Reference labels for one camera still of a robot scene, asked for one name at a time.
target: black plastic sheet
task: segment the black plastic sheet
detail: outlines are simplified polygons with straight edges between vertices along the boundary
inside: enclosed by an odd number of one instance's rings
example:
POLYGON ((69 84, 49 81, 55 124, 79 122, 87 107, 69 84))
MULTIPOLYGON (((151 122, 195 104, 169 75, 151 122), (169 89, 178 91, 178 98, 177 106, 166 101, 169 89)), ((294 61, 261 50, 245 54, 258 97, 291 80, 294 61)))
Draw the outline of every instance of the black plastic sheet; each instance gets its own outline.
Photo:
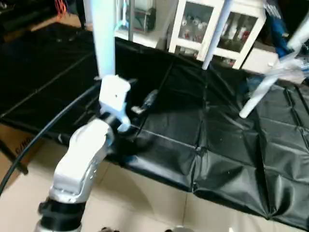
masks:
MULTIPOLYGON (((97 74, 91 32, 53 24, 0 49, 0 120, 38 132, 91 87, 97 74)), ((309 90, 277 84, 247 119, 238 116, 246 72, 201 63, 116 39, 116 71, 137 79, 128 105, 132 128, 107 159, 196 196, 309 229, 309 90)), ((98 112, 99 89, 46 135, 68 144, 98 112)))

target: white floor tile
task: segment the white floor tile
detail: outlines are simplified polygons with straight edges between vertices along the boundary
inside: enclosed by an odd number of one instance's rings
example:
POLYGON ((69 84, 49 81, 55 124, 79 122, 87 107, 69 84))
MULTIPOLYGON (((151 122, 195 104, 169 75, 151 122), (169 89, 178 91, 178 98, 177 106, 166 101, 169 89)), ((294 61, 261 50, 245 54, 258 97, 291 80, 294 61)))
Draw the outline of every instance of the white floor tile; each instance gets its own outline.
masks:
POLYGON ((169 225, 183 223, 186 192, 115 165, 110 165, 93 195, 169 225))
POLYGON ((40 219, 38 206, 48 196, 51 184, 51 180, 33 172, 20 175, 1 196, 1 231, 33 232, 40 219))
POLYGON ((82 231, 98 232, 103 227, 120 232, 164 232, 170 229, 167 224, 91 197, 86 206, 82 231))
POLYGON ((303 231, 296 229, 294 227, 284 225, 282 223, 274 222, 274 232, 303 232, 303 231))
MULTIPOLYGON (((34 159, 29 164, 29 171, 42 174, 45 177, 52 179, 54 176, 54 171, 61 160, 61 158, 66 154, 68 148, 52 141, 47 141, 37 152, 34 159)), ((98 171, 96 182, 100 183, 109 163, 102 162, 98 171)))
POLYGON ((188 194, 184 226, 196 232, 273 232, 273 222, 188 194))

